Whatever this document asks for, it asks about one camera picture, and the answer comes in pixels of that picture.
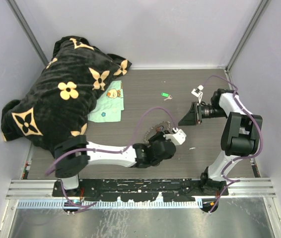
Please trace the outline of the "large keyring with small rings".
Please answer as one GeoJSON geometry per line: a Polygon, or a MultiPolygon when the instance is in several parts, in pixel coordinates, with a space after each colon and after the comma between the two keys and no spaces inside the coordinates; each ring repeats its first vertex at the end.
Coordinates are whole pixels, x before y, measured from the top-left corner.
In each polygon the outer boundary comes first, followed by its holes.
{"type": "Polygon", "coordinates": [[[155,124],[154,126],[152,126],[144,135],[144,138],[143,138],[143,142],[144,143],[149,143],[149,139],[152,138],[154,135],[157,134],[157,132],[155,131],[155,128],[157,126],[164,126],[164,129],[163,131],[161,132],[164,132],[164,131],[171,131],[171,123],[169,121],[161,121],[159,122],[158,124],[155,124]]]}

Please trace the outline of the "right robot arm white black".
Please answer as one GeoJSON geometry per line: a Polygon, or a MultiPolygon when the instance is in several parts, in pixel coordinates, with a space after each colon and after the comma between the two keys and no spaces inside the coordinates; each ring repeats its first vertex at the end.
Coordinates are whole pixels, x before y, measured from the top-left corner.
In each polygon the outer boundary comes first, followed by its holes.
{"type": "Polygon", "coordinates": [[[201,174],[199,190],[203,195],[219,195],[228,181],[228,173],[241,160],[259,151],[263,118],[247,110],[239,95],[228,89],[217,89],[210,104],[193,102],[179,121],[179,126],[201,124],[204,119],[226,118],[221,136],[221,152],[201,174]]]}

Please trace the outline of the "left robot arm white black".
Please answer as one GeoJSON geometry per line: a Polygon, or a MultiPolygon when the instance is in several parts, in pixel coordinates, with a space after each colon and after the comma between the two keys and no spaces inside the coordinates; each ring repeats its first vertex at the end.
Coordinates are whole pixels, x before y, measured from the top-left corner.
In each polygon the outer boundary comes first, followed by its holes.
{"type": "Polygon", "coordinates": [[[55,147],[53,169],[66,195],[77,196],[81,191],[79,173],[87,166],[113,165],[145,169],[158,166],[163,160],[171,159],[175,153],[175,144],[163,132],[154,135],[148,143],[126,147],[88,142],[85,136],[80,135],[55,147]]]}

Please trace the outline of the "green key tag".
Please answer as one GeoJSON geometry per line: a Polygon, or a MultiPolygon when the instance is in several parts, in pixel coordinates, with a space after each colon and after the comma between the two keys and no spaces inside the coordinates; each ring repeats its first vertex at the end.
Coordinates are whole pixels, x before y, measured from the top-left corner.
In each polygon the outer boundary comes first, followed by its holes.
{"type": "Polygon", "coordinates": [[[168,96],[169,96],[169,94],[168,94],[168,93],[164,93],[164,92],[162,92],[162,93],[161,93],[161,96],[163,96],[163,97],[168,97],[168,96]]]}

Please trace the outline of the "mint green cartoon cloth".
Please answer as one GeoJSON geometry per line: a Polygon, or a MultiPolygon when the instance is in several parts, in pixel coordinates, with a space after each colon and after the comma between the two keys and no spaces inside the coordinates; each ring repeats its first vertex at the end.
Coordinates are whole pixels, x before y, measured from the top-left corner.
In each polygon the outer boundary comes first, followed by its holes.
{"type": "Polygon", "coordinates": [[[88,120],[95,123],[120,122],[124,110],[124,93],[121,80],[113,81],[97,100],[96,108],[88,114],[88,120]]]}

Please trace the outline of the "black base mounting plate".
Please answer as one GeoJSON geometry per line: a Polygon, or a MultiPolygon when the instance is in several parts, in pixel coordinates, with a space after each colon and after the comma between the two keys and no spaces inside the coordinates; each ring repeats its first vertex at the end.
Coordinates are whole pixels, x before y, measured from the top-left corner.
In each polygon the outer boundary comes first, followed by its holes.
{"type": "Polygon", "coordinates": [[[195,196],[219,196],[225,182],[214,187],[191,178],[152,179],[80,179],[79,187],[67,191],[68,197],[81,197],[86,201],[123,202],[155,201],[159,195],[164,202],[189,202],[195,196]]]}

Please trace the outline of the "black floral plush blanket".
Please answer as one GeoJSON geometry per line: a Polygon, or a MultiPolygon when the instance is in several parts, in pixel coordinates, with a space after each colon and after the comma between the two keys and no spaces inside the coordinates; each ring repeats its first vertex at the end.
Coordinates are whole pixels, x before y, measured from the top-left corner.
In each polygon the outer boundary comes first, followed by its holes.
{"type": "Polygon", "coordinates": [[[83,135],[88,114],[110,84],[125,75],[131,62],[106,54],[84,37],[55,42],[51,61],[20,100],[7,103],[1,116],[5,141],[24,137],[45,150],[83,135]]]}

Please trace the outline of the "aluminium rail with slotted duct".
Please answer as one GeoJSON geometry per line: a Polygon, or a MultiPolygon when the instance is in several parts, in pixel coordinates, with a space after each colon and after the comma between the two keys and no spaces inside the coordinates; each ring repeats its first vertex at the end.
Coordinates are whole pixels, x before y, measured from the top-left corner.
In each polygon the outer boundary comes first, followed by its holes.
{"type": "MultiPolygon", "coordinates": [[[[242,178],[230,185],[221,198],[274,198],[276,195],[269,178],[242,178]]],[[[204,208],[217,196],[195,196],[194,201],[164,202],[161,195],[155,201],[114,202],[86,201],[81,197],[64,198],[60,182],[56,179],[12,180],[6,198],[15,200],[19,209],[69,209],[79,210],[84,206],[93,209],[159,209],[159,208],[204,208]]]]}

